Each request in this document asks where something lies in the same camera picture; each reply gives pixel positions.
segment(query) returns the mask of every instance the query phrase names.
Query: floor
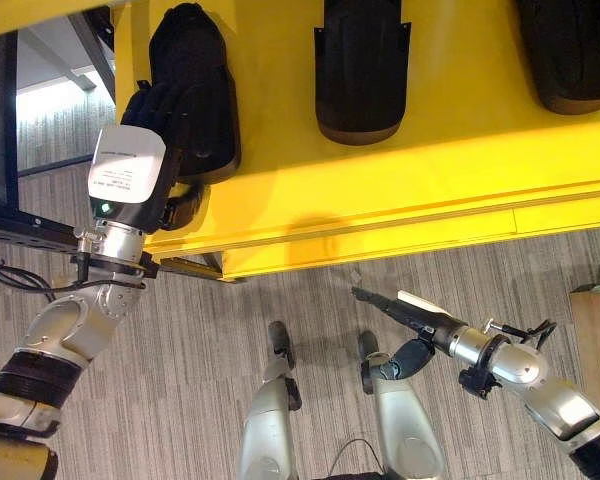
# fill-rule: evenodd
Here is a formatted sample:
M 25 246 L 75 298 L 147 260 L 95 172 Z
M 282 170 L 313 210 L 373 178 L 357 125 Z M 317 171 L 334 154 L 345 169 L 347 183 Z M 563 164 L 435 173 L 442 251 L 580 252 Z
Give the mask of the floor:
M 84 219 L 82 171 L 28 180 L 25 208 L 68 223 Z M 59 255 L 0 244 L 0 258 L 49 277 Z M 555 371 L 581 383 L 567 293 L 599 281 L 600 229 L 251 278 L 239 285 L 163 274 L 110 348 L 82 376 L 51 444 L 58 479 L 232 479 L 242 422 L 266 360 L 266 326 L 286 322 L 297 345 L 304 406 L 292 416 L 302 479 L 323 478 L 354 437 L 377 446 L 373 403 L 358 380 L 356 335 L 374 330 L 387 351 L 411 334 L 359 304 L 353 283 L 385 295 L 405 289 L 474 326 L 559 324 L 545 347 Z M 43 298 L 0 286 L 0 367 Z M 577 479 L 579 473 L 502 391 L 462 391 L 441 354 L 413 379 L 446 452 L 449 479 Z M 372 470 L 356 444 L 336 473 Z

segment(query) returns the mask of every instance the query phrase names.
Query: yellow platform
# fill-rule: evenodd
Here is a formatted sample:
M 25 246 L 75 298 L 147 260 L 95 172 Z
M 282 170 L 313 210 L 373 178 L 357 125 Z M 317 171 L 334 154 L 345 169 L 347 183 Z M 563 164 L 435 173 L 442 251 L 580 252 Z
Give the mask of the yellow platform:
M 150 36 L 177 3 L 115 9 L 119 114 L 149 78 Z M 233 278 L 600 226 L 600 111 L 539 105 L 513 1 L 405 1 L 407 114 L 365 147 L 317 128 L 322 5 L 203 2 L 227 43 L 242 165 L 212 187 L 197 222 L 150 238 L 156 258 L 222 251 Z

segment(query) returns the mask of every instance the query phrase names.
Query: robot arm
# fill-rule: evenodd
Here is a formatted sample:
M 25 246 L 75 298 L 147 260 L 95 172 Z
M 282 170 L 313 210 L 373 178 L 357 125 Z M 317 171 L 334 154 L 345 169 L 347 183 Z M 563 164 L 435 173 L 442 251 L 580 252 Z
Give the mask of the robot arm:
M 489 322 L 479 331 L 407 292 L 400 292 L 396 300 L 359 288 L 354 288 L 353 294 L 416 331 L 418 341 L 430 342 L 467 363 L 469 368 L 459 378 L 465 390 L 486 399 L 492 387 L 501 386 L 518 395 L 531 417 L 582 473 L 600 480 L 600 409 L 574 385 L 552 375 L 538 350 L 526 344 L 512 344 L 502 334 L 487 335 L 491 328 L 505 332 L 515 329 Z M 431 358 L 426 354 L 420 357 L 422 366 Z M 393 361 L 397 365 L 393 370 L 399 371 L 400 356 L 396 355 Z
M 0 371 L 0 478 L 54 478 L 55 454 L 27 439 L 56 432 L 80 374 L 137 303 L 142 279 L 155 276 L 142 249 L 146 234 L 160 226 L 178 171 L 164 154 L 151 130 L 101 132 L 89 174 L 95 225 L 76 230 L 78 280 L 51 289 L 67 295 L 36 315 Z

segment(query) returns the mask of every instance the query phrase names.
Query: black cable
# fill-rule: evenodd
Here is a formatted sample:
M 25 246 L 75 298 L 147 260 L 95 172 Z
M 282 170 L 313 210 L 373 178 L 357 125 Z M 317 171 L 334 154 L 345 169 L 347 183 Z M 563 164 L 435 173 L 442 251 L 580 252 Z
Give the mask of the black cable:
M 118 285 L 120 287 L 136 288 L 143 290 L 146 288 L 144 283 L 136 284 L 130 282 L 122 282 L 119 280 L 94 280 L 92 282 L 74 282 L 66 287 L 52 288 L 42 277 L 28 270 L 21 268 L 9 267 L 0 263 L 0 283 L 25 293 L 43 294 L 49 301 L 54 301 L 54 293 L 75 292 L 83 288 L 95 287 L 98 285 Z
M 351 445 L 352 443 L 355 442 L 363 442 L 364 444 L 367 445 L 367 447 L 369 447 L 371 449 L 371 453 L 373 453 L 373 458 L 376 459 L 376 464 L 378 465 L 378 468 L 380 469 L 380 472 L 382 472 L 382 464 L 380 463 L 380 460 L 378 459 L 378 455 L 376 455 L 376 451 L 373 449 L 373 447 L 371 446 L 371 444 L 366 441 L 364 438 L 353 438 L 351 440 L 349 440 L 347 443 L 345 443 L 342 448 L 340 449 L 340 451 L 338 452 L 338 454 L 336 455 L 336 459 L 333 461 L 333 463 L 331 464 L 331 468 L 329 469 L 329 473 L 327 474 L 327 477 L 330 477 L 331 475 L 333 475 L 333 471 L 336 468 L 336 465 L 338 463 L 338 460 L 340 460 L 340 457 L 342 456 L 342 454 L 344 453 L 345 449 Z
M 4 260 L 2 260 L 0 263 L 0 283 L 3 283 L 4 285 L 14 286 L 13 288 L 17 288 L 17 287 L 15 287 L 15 285 L 22 285 L 23 284 L 22 280 L 24 280 L 25 282 L 28 282 L 28 283 L 24 283 L 24 285 L 27 285 L 29 287 L 41 288 L 41 289 L 51 288 L 51 285 L 49 285 L 49 283 L 47 283 L 47 281 L 44 278 L 42 278 L 40 275 L 37 275 L 33 272 L 29 272 L 27 270 L 21 270 L 21 269 L 11 267 L 12 271 L 10 271 L 9 273 L 11 275 L 14 275 L 14 276 L 22 279 L 22 280 L 19 280 L 18 278 L 10 277 L 9 275 L 6 275 L 4 272 L 2 272 L 3 269 L 6 270 L 7 268 L 9 268 L 9 267 L 5 267 Z M 56 299 L 56 297 L 53 293 L 45 293 L 44 296 L 49 301 L 49 303 L 55 301 L 55 299 Z

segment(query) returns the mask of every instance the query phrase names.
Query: white label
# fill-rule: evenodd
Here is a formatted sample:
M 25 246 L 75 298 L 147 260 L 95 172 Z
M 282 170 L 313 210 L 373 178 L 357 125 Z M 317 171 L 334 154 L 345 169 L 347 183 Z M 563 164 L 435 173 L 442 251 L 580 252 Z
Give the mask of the white label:
M 424 298 L 420 298 L 413 293 L 405 292 L 404 290 L 400 290 L 398 292 L 398 300 L 403 301 L 404 303 L 410 303 L 411 305 L 415 305 L 418 308 L 422 308 L 423 310 L 427 310 L 433 313 L 446 313 L 451 316 L 449 312 L 440 308 L 439 306 L 425 300 Z
M 103 128 L 89 170 L 89 195 L 112 202 L 145 202 L 158 180 L 165 150 L 160 136 L 146 128 Z

